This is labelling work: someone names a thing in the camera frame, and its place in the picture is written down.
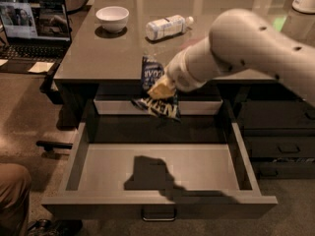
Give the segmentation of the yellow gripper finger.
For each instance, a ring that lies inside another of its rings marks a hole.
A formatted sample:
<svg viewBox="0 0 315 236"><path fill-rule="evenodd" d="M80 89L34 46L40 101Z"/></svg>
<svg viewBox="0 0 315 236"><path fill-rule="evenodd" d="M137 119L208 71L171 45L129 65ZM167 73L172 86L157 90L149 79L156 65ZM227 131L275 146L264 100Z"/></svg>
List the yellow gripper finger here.
<svg viewBox="0 0 315 236"><path fill-rule="evenodd" d="M148 95L152 99L165 99L175 95L176 87L173 79L168 75L161 76L155 84L148 90Z"/></svg>

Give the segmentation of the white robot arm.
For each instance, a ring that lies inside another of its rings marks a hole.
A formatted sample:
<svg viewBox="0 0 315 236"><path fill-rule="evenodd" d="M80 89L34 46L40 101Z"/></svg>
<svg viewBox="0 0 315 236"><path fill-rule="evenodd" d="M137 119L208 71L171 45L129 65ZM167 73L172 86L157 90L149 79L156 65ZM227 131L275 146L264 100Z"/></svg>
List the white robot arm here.
<svg viewBox="0 0 315 236"><path fill-rule="evenodd" d="M220 14L209 35L176 54L164 75L149 89L153 99L177 90L189 92L207 82L252 69L315 104L315 48L276 31L264 19L244 9Z"/></svg>

